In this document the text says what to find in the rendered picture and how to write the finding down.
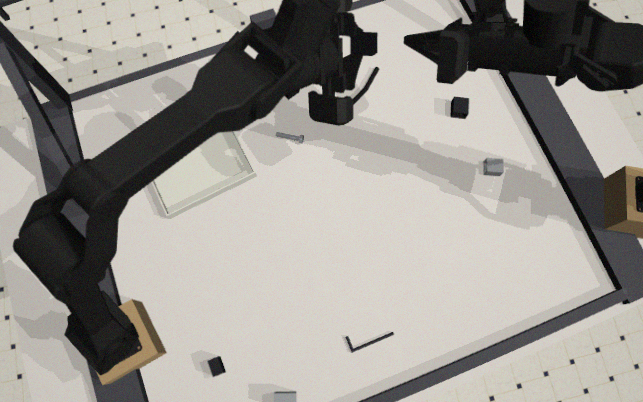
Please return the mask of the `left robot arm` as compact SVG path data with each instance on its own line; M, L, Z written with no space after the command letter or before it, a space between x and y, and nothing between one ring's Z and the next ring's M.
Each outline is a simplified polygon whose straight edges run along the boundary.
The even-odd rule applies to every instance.
M599 92L642 85L643 25L615 22L589 3L524 0L518 73L555 76L558 87L577 76ZM508 18L505 0L474 4L478 20L473 20L473 32L507 30L518 20Z

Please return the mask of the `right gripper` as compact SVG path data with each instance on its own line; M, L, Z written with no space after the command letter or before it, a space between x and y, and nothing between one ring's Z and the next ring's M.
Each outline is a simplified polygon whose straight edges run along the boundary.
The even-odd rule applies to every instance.
M318 52L313 55L315 75L308 85L322 85L322 94L308 92L309 116L316 122L345 125L353 119L353 99L350 96L336 97L336 93L353 90L363 56L343 57L343 41L339 36L358 36L363 33L355 22L353 13L348 13L352 0L340 0L334 19ZM323 44L324 43L324 44ZM326 79L325 83L325 77ZM336 78L338 77L338 78ZM339 78L340 77L340 78Z

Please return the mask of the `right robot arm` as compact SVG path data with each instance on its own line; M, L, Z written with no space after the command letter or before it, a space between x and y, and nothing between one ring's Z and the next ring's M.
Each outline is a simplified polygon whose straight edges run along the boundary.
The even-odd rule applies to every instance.
M190 91L93 159L75 163L55 191L33 202L14 252L67 306L64 335L100 376L142 350L134 324L98 285L116 255L129 199L212 136L242 130L307 87L313 55L339 6L282 0L272 27L251 22L237 31L199 69ZM244 51L248 45L255 59ZM86 238L60 213L71 198L90 216Z

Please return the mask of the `black diagonal bars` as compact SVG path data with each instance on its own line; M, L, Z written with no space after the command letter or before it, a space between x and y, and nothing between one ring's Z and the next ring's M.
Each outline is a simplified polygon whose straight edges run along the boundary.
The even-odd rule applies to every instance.
M33 84L58 109L69 107L73 111L69 93L52 77L52 75L36 60L36 58L20 43L20 41L1 21L0 64L61 175L64 177L65 173L73 163L30 83Z

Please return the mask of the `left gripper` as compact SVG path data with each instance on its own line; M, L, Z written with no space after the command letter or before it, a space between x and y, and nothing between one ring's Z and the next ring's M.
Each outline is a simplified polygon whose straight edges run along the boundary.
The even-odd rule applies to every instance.
M515 23L489 32L473 32L471 27L462 24L461 17L443 30L406 35L404 44L438 65L437 83L453 84L478 68L500 70L501 75L518 72L523 26Z

